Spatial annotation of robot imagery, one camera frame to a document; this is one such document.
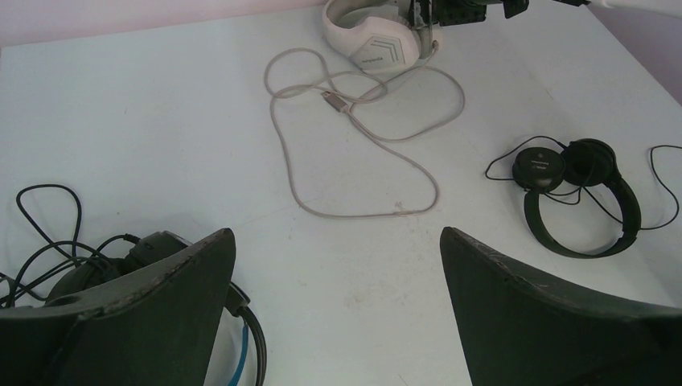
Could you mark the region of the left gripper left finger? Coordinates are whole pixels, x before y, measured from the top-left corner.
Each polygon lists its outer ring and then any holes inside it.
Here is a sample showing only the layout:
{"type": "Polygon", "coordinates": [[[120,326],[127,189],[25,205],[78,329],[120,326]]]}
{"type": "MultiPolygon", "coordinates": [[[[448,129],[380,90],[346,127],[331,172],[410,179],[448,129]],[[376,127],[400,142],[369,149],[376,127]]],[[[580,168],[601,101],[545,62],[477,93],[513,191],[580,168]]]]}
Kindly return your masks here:
{"type": "Polygon", "coordinates": [[[203,384],[235,259],[223,228],[105,284],[2,310],[2,384],[203,384]]]}

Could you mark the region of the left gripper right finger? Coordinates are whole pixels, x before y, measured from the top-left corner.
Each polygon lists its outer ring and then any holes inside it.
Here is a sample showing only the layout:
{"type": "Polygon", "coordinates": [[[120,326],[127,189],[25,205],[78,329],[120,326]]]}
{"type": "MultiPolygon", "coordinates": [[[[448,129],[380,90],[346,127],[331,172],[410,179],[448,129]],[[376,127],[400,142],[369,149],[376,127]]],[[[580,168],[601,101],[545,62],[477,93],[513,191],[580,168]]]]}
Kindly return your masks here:
{"type": "Polygon", "coordinates": [[[472,384],[680,384],[680,309],[574,284],[457,228],[440,251],[472,384]]]}

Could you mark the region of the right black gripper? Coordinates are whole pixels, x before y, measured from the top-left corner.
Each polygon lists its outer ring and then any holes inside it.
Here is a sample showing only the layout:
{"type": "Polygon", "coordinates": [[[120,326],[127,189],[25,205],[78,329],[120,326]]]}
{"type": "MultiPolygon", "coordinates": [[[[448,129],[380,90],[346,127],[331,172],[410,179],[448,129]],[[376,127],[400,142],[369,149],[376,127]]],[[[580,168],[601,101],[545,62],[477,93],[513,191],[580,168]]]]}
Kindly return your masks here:
{"type": "Polygon", "coordinates": [[[487,7],[502,4],[504,16],[514,17],[528,8],[526,0],[417,0],[409,3],[407,20],[411,27],[448,27],[481,23],[487,17],[487,7]]]}

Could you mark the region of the white over-ear headphones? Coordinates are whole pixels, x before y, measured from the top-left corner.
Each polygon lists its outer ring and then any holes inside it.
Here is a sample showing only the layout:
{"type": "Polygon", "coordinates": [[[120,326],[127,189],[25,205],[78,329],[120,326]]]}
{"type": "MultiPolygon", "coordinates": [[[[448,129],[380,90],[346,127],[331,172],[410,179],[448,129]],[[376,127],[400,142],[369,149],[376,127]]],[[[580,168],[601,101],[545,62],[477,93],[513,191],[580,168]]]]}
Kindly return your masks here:
{"type": "Polygon", "coordinates": [[[329,1],[322,25],[327,42],[370,75],[407,70],[443,40],[429,1],[329,1]]]}

